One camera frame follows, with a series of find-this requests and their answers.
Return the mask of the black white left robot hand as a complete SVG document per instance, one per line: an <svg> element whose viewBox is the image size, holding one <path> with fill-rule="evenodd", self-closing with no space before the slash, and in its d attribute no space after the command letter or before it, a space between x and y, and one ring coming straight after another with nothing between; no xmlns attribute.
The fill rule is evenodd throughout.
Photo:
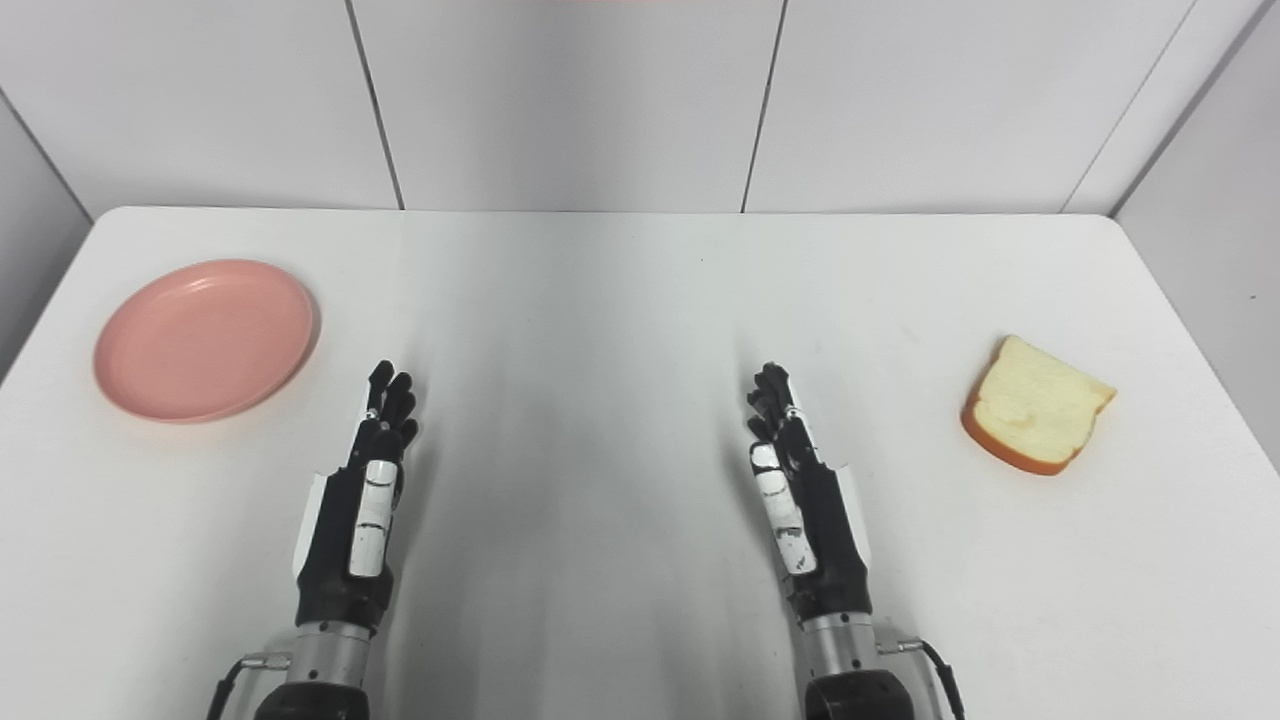
<svg viewBox="0 0 1280 720"><path fill-rule="evenodd" d="M292 569L300 592L294 624L344 623L376 634L390 607L388 546L404 489L403 461L419 433L413 379L381 360L346 464L310 488Z"/></svg>

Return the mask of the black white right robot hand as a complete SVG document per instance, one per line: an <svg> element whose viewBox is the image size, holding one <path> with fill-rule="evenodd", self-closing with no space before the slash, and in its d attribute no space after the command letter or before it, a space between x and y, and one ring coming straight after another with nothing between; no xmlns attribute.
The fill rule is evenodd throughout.
<svg viewBox="0 0 1280 720"><path fill-rule="evenodd" d="M746 396L748 459L800 623L873 611L841 475L820 456L787 370L767 363Z"/></svg>

